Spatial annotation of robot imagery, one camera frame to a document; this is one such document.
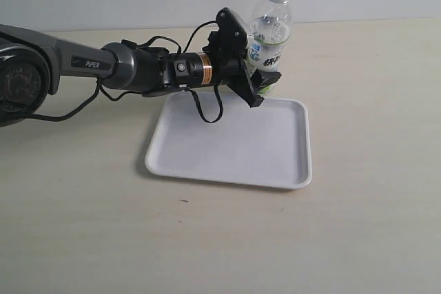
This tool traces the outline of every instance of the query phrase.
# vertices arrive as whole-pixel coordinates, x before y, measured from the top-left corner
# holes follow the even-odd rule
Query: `robotic arm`
[[[257,70],[252,77],[246,74],[248,33],[232,10],[223,8],[210,23],[217,23],[218,31],[211,32],[202,53],[182,52],[180,46],[177,53],[152,47],[157,39],[174,42],[162,36],[143,45],[123,40],[98,50],[0,25],[0,126],[39,119],[33,113],[48,94],[57,92],[60,76],[97,78],[89,102],[103,86],[151,97],[205,86],[214,86],[217,94],[219,85],[227,85],[250,107],[258,107],[263,102],[258,92],[275,83],[280,73]]]

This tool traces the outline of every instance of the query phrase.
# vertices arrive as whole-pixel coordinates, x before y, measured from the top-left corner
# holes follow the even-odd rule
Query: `white tray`
[[[205,117],[218,115],[213,93],[198,92]],[[199,117],[192,95],[165,102],[145,164],[159,176],[299,189],[311,181],[307,109],[298,101],[265,98],[250,109],[221,94],[224,115],[214,124]]]

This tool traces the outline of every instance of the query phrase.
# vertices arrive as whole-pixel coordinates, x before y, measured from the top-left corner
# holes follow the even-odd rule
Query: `plastic bottle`
[[[290,37],[290,0],[261,0],[255,7],[250,23],[254,40],[248,49],[247,70],[251,76],[257,69],[275,72],[283,47]],[[265,95],[272,85],[260,91]]]

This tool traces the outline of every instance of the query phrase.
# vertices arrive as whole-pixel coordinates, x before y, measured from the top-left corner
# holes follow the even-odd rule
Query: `water bottle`
[[[276,72],[283,47],[290,36],[289,23],[291,12],[290,0],[262,0],[252,14],[250,31],[254,40],[247,53],[247,71],[251,76],[257,69],[264,72]],[[272,85],[261,90],[266,95]]]

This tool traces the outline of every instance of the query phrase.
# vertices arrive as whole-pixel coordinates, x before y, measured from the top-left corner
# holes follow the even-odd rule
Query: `black cable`
[[[206,123],[216,123],[218,122],[223,115],[223,104],[222,104],[222,99],[221,96],[219,95],[219,85],[215,85],[214,86],[214,95],[216,96],[216,99],[218,101],[218,105],[219,105],[219,115],[215,120],[207,120],[206,117],[204,116],[204,113],[202,111],[202,107],[201,107],[201,101],[199,100],[198,94],[193,91],[188,89],[188,92],[190,92],[193,96],[194,99],[194,103],[196,104],[196,108],[198,110],[199,116],[203,119],[204,122]]]
[[[139,48],[141,50],[148,48],[151,46],[151,44],[153,44],[158,39],[163,39],[165,41],[169,41],[169,42],[173,43],[174,45],[178,46],[178,54],[182,53],[182,47],[181,47],[181,45],[179,45],[179,43],[177,41],[175,41],[174,39],[171,39],[169,37],[164,37],[164,36],[154,36],[151,39],[149,39],[147,42],[145,42],[144,44],[138,45],[137,48]]]
[[[193,31],[192,35],[190,36],[190,38],[189,38],[189,40],[188,40],[187,45],[186,45],[185,48],[184,48],[184,53],[187,53],[188,48],[190,47],[190,44],[192,43],[194,36],[196,36],[196,33],[197,33],[201,28],[205,27],[206,25],[213,24],[213,23],[217,23],[217,22],[216,22],[216,21],[208,21],[208,22],[202,23],[200,26],[198,26],[198,27]]]
[[[93,95],[91,95],[87,100],[83,101],[77,108],[72,110],[70,113],[67,113],[63,116],[46,116],[39,114],[30,114],[25,116],[11,116],[8,118],[9,120],[45,120],[48,122],[61,122],[63,120],[68,120],[73,116],[77,115],[81,110],[83,110],[87,105],[89,105],[93,100],[95,100],[99,94],[100,88],[103,85],[103,81],[98,78],[96,80],[96,87]]]
[[[117,96],[116,98],[114,98],[113,96],[111,96],[105,89],[104,87],[100,87],[99,90],[110,100],[110,101],[120,101],[124,96],[127,96],[128,94],[140,94],[142,95],[141,92],[136,92],[136,91],[126,91],[121,93],[119,96]]]

